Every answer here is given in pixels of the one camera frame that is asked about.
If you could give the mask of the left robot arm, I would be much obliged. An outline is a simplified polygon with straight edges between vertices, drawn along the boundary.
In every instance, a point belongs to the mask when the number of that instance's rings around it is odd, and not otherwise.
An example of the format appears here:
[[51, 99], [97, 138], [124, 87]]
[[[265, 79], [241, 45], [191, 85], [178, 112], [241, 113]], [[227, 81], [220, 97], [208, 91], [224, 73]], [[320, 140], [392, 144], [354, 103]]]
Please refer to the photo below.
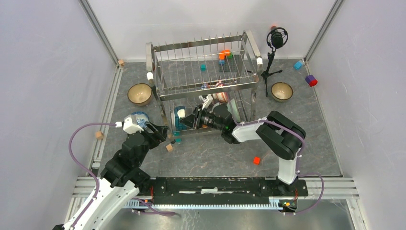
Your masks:
[[128, 201], [151, 189], [151, 177], [140, 166], [149, 150], [166, 141], [168, 126], [147, 122], [147, 129], [143, 129], [128, 118], [113, 126], [127, 133], [121, 149], [105, 164], [99, 177], [89, 173], [96, 183], [91, 194], [68, 222], [54, 229], [102, 230]]

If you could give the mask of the white blue floral bowl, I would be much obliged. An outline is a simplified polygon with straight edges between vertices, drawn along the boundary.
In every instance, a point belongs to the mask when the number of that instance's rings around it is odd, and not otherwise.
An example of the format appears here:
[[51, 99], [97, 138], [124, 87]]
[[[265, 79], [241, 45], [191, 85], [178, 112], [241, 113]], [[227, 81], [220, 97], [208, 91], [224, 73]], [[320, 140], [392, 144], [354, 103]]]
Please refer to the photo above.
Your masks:
[[143, 129], [147, 129], [147, 123], [149, 123], [149, 116], [145, 112], [133, 112], [131, 113], [131, 118], [137, 125]]

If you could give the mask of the copper bowl with floral motif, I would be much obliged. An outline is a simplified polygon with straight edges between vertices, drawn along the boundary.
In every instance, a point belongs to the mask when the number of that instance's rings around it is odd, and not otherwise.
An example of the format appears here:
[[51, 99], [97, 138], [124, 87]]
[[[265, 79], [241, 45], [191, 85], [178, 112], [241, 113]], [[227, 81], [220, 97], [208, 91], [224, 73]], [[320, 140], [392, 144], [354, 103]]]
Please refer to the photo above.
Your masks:
[[148, 84], [139, 83], [133, 85], [127, 93], [130, 102], [137, 106], [145, 106], [152, 100], [152, 89]]

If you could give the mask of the dark bowl with lattice band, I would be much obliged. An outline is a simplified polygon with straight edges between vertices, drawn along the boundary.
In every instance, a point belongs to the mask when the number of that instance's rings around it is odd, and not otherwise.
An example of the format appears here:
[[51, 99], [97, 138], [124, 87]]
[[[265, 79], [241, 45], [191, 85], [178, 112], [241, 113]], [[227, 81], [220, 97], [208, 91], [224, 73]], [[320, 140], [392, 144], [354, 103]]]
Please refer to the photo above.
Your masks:
[[276, 82], [271, 87], [271, 95], [278, 102], [285, 102], [292, 98], [293, 89], [286, 82]]

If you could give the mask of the blue rimmed small bowl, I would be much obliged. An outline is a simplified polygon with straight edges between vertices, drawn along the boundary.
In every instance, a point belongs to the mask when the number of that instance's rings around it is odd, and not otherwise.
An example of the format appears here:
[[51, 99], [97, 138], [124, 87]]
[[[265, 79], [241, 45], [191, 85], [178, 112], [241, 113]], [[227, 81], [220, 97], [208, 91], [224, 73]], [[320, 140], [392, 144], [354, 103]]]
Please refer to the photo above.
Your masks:
[[173, 121], [176, 131], [183, 131], [187, 129], [187, 126], [180, 122], [180, 119], [185, 117], [185, 106], [177, 106], [174, 108], [172, 113]]

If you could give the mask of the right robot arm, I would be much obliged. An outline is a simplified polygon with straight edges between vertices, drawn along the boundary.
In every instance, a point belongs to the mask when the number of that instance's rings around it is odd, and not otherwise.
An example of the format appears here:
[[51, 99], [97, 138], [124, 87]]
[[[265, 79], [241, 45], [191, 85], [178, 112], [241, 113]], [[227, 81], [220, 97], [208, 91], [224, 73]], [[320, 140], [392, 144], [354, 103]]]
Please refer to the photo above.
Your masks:
[[290, 195], [298, 178], [297, 157], [305, 146], [306, 132], [298, 124], [278, 111], [271, 111], [267, 117], [251, 122], [237, 122], [225, 104], [211, 111], [199, 105], [189, 115], [184, 110], [177, 112], [179, 122], [192, 129], [203, 126], [221, 131], [222, 138], [229, 144], [262, 140], [279, 158], [277, 191]]

